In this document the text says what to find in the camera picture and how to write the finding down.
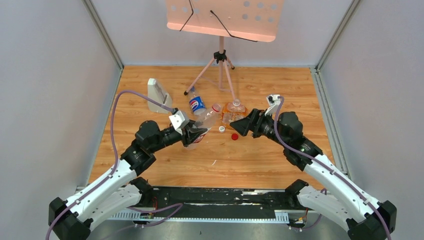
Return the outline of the white bottle cap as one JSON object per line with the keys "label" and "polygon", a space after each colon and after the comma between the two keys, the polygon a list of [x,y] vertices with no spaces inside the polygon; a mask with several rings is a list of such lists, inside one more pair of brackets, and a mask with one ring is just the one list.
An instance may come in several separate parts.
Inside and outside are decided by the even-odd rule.
{"label": "white bottle cap", "polygon": [[224,133],[225,132],[225,130],[226,130],[226,128],[224,127],[224,126],[220,126],[219,128],[218,128],[218,130],[219,130],[219,132],[220,133]]}

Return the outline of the blue label pepsi bottle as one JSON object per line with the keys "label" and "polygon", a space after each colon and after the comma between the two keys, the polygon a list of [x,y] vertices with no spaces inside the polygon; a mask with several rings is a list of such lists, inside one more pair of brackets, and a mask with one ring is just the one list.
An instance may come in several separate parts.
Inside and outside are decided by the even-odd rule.
{"label": "blue label pepsi bottle", "polygon": [[206,110],[206,105],[195,87],[192,87],[188,91],[187,96],[190,109],[195,116],[200,115]]}

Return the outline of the orange label tea bottle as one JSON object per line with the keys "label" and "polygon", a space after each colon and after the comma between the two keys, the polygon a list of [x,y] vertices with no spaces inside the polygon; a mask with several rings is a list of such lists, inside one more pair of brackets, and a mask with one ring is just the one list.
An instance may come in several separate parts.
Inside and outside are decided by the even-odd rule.
{"label": "orange label tea bottle", "polygon": [[221,124],[226,129],[232,129],[230,123],[241,120],[248,115],[247,108],[236,98],[233,102],[226,103],[221,113]]}

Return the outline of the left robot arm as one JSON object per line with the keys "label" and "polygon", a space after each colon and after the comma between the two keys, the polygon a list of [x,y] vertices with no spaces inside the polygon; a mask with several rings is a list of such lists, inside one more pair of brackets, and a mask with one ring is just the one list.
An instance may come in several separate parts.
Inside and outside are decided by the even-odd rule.
{"label": "left robot arm", "polygon": [[78,193],[49,204],[46,239],[51,233],[61,240],[86,240],[102,222],[121,210],[139,204],[149,206],[153,188],[140,175],[155,161],[154,153],[175,143],[193,144],[209,131],[190,120],[178,132],[173,126],[160,129],[153,120],[143,122],[135,139],[115,164]]}

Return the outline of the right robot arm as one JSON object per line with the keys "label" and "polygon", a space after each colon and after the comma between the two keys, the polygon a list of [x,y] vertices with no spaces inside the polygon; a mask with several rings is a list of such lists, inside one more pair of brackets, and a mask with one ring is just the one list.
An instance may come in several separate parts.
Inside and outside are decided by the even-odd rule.
{"label": "right robot arm", "polygon": [[253,109],[246,117],[230,123],[240,135],[252,132],[283,146],[285,158],[320,182],[326,195],[300,179],[286,190],[286,204],[292,209],[313,209],[343,228],[351,240],[389,240],[396,226],[397,208],[366,193],[342,173],[322,150],[303,134],[303,124],[295,112],[278,118]]}

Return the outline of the red cap water bottle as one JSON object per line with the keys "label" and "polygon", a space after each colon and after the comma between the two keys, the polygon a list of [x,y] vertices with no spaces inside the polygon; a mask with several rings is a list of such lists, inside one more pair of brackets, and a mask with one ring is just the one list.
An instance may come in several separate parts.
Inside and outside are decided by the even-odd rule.
{"label": "red cap water bottle", "polygon": [[194,126],[197,129],[206,129],[206,131],[200,134],[193,143],[185,147],[186,150],[193,150],[197,145],[202,141],[205,135],[211,130],[216,121],[219,119],[221,112],[221,105],[219,103],[214,103],[211,107],[202,112],[197,120],[194,123]]}

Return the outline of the red bottle cap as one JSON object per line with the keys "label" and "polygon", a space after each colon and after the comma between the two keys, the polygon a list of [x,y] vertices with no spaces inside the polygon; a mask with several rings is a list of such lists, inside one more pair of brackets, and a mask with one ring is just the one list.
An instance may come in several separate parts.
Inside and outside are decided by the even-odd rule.
{"label": "red bottle cap", "polygon": [[237,133],[233,133],[233,134],[231,135],[231,139],[232,139],[233,141],[236,141],[238,138],[239,138],[239,135],[238,135]]}

